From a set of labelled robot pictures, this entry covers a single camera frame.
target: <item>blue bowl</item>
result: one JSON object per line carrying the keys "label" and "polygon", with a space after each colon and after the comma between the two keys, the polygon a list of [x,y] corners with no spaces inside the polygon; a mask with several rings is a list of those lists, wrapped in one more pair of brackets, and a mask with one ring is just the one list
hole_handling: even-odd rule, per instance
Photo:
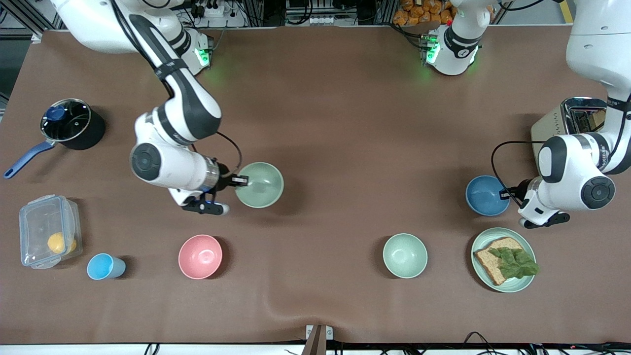
{"label": "blue bowl", "polygon": [[502,214],[509,207],[510,200],[500,198],[503,189],[495,176],[480,175],[469,182],[464,196],[474,212],[490,217]]}

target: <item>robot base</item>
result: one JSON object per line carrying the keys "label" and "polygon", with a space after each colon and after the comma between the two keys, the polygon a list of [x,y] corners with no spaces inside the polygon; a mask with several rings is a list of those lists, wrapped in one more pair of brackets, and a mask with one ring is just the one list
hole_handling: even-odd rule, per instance
{"label": "robot base", "polygon": [[191,35],[191,46],[182,55],[182,59],[191,70],[191,73],[197,75],[204,68],[210,66],[213,53],[212,47],[215,43],[212,37],[208,37],[197,30],[187,28],[186,32]]}
{"label": "robot base", "polygon": [[436,36],[439,41],[436,47],[425,52],[424,60],[427,64],[433,66],[439,73],[445,75],[460,75],[464,73],[469,65],[473,64],[475,60],[475,54],[478,52],[479,46],[476,46],[472,53],[460,53],[464,58],[458,58],[456,55],[443,43],[445,38],[445,31],[447,25],[441,25],[439,28],[430,31],[430,35]]}

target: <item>container lid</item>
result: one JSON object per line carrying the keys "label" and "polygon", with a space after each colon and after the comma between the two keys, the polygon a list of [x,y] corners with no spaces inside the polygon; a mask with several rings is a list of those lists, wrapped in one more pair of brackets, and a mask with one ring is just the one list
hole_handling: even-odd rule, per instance
{"label": "container lid", "polygon": [[74,215],[65,197],[48,195],[20,210],[20,256],[22,265],[49,268],[71,251]]}
{"label": "container lid", "polygon": [[78,136],[90,122],[91,110],[79,99],[65,99],[50,106],[40,122],[42,134],[54,141],[67,141]]}

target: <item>brown table surface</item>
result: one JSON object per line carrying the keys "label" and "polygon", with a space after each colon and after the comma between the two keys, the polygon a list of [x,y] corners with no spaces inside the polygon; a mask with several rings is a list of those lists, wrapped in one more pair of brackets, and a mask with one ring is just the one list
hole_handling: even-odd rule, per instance
{"label": "brown table surface", "polygon": [[[569,31],[490,28],[458,77],[421,66],[389,28],[226,32],[199,81],[245,163],[270,162],[286,181],[263,210],[222,193],[226,217],[184,212],[166,189],[133,176],[134,120],[166,98],[142,58],[47,32],[11,96],[0,166],[42,140],[38,121],[59,99],[87,101],[108,132],[92,149],[55,148],[1,181],[0,341],[269,342],[304,337],[311,323],[332,325],[344,342],[461,342],[473,330],[491,342],[628,341],[631,174],[613,176],[619,194],[606,208],[536,231],[519,227],[515,206],[484,218],[464,201],[467,182],[491,172],[495,145],[529,138],[567,97],[606,97],[568,69]],[[236,163],[218,136],[197,148]],[[509,184],[536,174],[529,146],[505,147],[497,166]],[[48,194],[79,203],[85,250],[32,270],[20,265],[18,211]],[[516,294],[493,292],[470,267],[472,239],[496,226],[520,232],[541,265]],[[427,246],[415,279],[383,266],[382,247],[399,232]],[[224,247],[212,279],[178,268],[195,234]],[[122,279],[88,278],[101,252],[127,260]]]}

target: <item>blue cup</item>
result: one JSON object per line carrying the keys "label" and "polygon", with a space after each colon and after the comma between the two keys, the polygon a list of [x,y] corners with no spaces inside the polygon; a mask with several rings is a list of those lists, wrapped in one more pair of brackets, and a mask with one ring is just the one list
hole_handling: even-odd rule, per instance
{"label": "blue cup", "polygon": [[92,280],[113,279],[125,272],[125,262],[112,255],[101,253],[90,259],[88,276]]}
{"label": "blue cup", "polygon": [[503,189],[495,176],[481,175],[469,182],[464,197],[474,212],[487,217],[496,216],[509,207],[510,200],[501,199]]}

